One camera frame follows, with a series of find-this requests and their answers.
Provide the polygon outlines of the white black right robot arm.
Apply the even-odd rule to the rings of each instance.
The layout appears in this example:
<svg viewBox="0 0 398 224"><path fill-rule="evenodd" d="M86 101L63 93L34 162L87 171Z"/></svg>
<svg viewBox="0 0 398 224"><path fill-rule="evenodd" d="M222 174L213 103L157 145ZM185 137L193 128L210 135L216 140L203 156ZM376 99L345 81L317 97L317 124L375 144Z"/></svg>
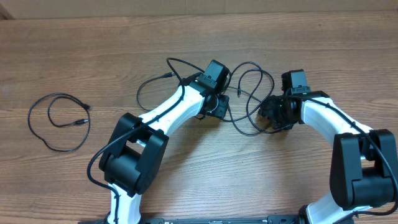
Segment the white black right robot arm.
<svg viewBox="0 0 398 224"><path fill-rule="evenodd" d="M312 91L303 70L282 74L280 96L268 96L259 115L276 131L307 124L332 146L330 191L304 205L297 223L353 223L358 215L397 210L397 144L387 129L372 129L339 109L323 91Z"/></svg>

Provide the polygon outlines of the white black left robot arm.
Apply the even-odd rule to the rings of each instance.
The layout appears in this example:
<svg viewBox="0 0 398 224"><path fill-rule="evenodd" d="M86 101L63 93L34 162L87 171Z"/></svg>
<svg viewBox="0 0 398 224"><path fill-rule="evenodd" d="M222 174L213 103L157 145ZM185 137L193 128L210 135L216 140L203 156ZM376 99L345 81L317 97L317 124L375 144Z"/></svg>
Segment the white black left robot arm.
<svg viewBox="0 0 398 224"><path fill-rule="evenodd" d="M170 135L198 114L225 117L229 74L212 60L206 70L180 78L177 91L158 107L120 117L99 160L112 196L106 223L139 223L141 196L158 174Z"/></svg>

